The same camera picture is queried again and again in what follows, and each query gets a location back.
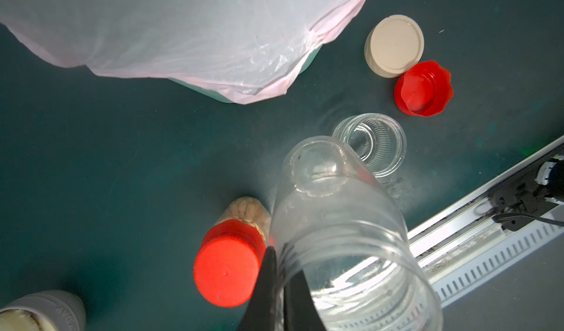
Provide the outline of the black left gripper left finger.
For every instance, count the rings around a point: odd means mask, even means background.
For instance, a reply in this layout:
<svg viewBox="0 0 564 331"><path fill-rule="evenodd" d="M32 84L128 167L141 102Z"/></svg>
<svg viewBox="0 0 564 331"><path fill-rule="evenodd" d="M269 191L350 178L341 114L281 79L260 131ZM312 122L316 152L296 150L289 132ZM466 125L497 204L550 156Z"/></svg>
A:
<svg viewBox="0 0 564 331"><path fill-rule="evenodd" d="M278 318L278 263L276 250L268 247L254 291L237 331L274 331Z"/></svg>

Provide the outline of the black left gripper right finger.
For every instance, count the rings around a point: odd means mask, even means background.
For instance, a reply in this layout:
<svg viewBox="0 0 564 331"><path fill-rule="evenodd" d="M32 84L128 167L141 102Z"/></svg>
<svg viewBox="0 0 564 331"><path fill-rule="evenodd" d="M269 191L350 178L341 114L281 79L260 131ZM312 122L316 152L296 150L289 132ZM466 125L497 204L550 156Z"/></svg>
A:
<svg viewBox="0 0 564 331"><path fill-rule="evenodd" d="M304 271L298 272L284 287L283 328L286 331L326 331L315 308Z"/></svg>

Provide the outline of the glass peanut jar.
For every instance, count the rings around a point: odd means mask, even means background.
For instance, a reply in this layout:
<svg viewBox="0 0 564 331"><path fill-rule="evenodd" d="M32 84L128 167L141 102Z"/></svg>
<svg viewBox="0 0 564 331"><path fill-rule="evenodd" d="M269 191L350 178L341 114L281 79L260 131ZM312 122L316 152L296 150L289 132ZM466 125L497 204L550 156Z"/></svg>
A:
<svg viewBox="0 0 564 331"><path fill-rule="evenodd" d="M334 128L332 136L348 144L376 178L391 175L405 159L405 131L386 115L348 117Z"/></svg>

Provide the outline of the red jar lid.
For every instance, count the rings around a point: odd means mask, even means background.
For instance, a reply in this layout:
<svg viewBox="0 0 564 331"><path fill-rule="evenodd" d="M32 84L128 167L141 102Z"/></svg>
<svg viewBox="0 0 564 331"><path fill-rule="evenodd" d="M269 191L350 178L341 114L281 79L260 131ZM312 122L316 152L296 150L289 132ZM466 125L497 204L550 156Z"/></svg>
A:
<svg viewBox="0 0 564 331"><path fill-rule="evenodd" d="M417 117L439 115L453 96L451 72L435 61L414 65L398 79L394 88L398 109Z"/></svg>

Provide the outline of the beige jar lid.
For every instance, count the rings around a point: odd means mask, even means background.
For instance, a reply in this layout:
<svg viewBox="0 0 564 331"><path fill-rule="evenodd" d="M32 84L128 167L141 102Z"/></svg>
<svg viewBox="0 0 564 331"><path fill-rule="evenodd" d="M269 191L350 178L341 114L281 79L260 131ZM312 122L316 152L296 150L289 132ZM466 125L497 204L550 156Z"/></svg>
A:
<svg viewBox="0 0 564 331"><path fill-rule="evenodd" d="M419 63L424 52L424 34L406 15L384 18L371 30L364 57L371 71L383 78L396 78Z"/></svg>

